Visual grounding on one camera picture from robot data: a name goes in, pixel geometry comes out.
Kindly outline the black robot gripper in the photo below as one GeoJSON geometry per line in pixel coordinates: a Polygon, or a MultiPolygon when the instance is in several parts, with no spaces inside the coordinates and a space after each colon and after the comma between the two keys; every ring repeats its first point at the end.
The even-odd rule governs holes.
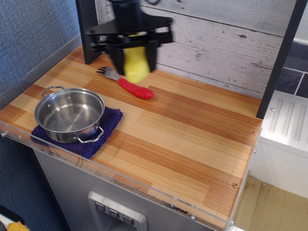
{"type": "Polygon", "coordinates": [[[120,75],[125,74],[123,49],[144,46],[150,71],[154,71],[158,47],[173,42],[172,18],[146,14],[138,0],[110,2],[115,18],[87,30],[90,46],[109,54],[120,75]]]}

